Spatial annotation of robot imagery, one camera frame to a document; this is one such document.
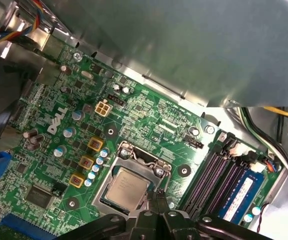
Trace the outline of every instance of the sticker label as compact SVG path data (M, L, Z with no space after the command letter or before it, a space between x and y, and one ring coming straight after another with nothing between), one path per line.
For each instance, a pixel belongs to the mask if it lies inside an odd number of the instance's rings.
M236 211L239 209L241 203L243 202L243 199L248 194L252 184L253 184L253 180L247 177L242 187L238 191L236 197L234 198L232 204L229 206L225 216L223 217L224 220L229 221L229 222L232 220Z

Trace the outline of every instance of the ram slot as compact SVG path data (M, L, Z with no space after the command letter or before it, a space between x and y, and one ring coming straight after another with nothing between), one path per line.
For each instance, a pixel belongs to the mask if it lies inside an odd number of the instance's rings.
M223 175L222 179L219 181L219 186L213 192L212 196L209 198L209 202L203 209L203 214L217 214L221 209L223 202L227 199L228 194L232 191L236 182L243 175L244 169L241 166L237 166L235 163L231 162Z
M229 161L223 160L220 162L216 170L210 176L209 181L206 183L203 192L200 194L199 198L196 200L196 207L192 214L191 219L195 220L198 215L201 213L203 207L205 206L206 202L209 200L210 195L214 191L214 188L221 179L222 174L225 172L225 169L229 165Z
M209 179L210 174L212 174L213 169L217 164L217 160L220 158L221 157L218 156L218 154L215 152L212 155L208 156L208 158L205 161L204 166L202 166L200 170L200 172L202 173L201 176L197 176L193 184L194 188L192 191L190 191L189 197L185 199L182 206L180 207L180 210L183 210L185 212L190 212L194 208L195 199L201 193L201 190L203 186L205 185L205 182Z

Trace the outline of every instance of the cable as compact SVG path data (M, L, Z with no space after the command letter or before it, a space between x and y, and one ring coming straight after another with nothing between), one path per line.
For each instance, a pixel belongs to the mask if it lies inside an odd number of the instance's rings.
M270 149L288 170L288 154L285 150L274 139L254 124L247 108L238 108L237 110L242 123L246 126L246 129L248 129L263 145Z
M284 116L279 114L277 121L277 132L276 132L276 141L279 144L282 144L283 128L284 128Z
M41 24L41 18L43 17L44 9L40 0L32 0L34 5L37 7L37 14L33 25L27 27L22 31L2 31L0 30L0 43L6 40L11 40L18 36L25 36L33 31L35 31Z
M284 115L284 116L288 117L288 111L284 111L284 110L278 109L277 107L265 106L264 109L266 109L268 111L271 111L273 113Z
M270 203L264 203L263 206L260 208L260 214L259 214L259 219L258 219L258 226L256 232L259 233L261 230L261 224L262 224L262 216L264 213L265 208L269 205Z

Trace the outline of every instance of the green circuit board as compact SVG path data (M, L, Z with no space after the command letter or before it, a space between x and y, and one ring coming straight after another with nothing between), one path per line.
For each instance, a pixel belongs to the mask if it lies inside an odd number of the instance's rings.
M23 138L20 145L11 150L12 159L0 179L0 207L3 209L0 218L12 213L54 236L100 216L92 200L109 174L121 141L126 140L171 165L172 175L166 196L176 208L221 133L215 124L86 54L80 52L82 60L74 60L76 52L75 48L64 45L58 57L58 62L71 69L71 74L62 72L52 86L35 82L28 94L20 99L20 111L9 124L21 132L37 129L44 135L44 140L38 149L30 151L27 149L29 140ZM82 71L91 73L93 78L85 77ZM115 85L127 88L128 92L115 91ZM61 87L68 87L71 92L61 91ZM116 103L108 95L118 97L123 103ZM95 112L96 105L103 100L108 100L112 106L105 117ZM85 107L88 111L82 119L74 120L72 114ZM56 114L61 114L62 119L51 134L48 129ZM76 133L67 138L63 132L69 127ZM190 127L198 130L199 134L194 139L203 144L202 148L192 147L184 141ZM90 172L79 166L81 157L96 159L99 156L97 151L88 147L91 137L101 139L102 148L107 148L109 154L92 185L83 184L77 188L69 184L71 176L74 173L87 176ZM61 157L54 155L58 146L66 148ZM188 176L181 176L179 168L182 165L190 166ZM268 176L267 172L265 175L265 185L254 200L258 205L263 203L278 176ZM55 183L64 184L67 188L63 196L54 197L47 207L26 200L32 186L51 192ZM77 208L70 206L72 198L78 200Z

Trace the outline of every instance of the metal panel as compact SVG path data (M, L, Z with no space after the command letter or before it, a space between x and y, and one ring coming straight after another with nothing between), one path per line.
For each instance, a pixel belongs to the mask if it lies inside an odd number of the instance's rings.
M78 39L193 103L288 106L288 0L43 1Z

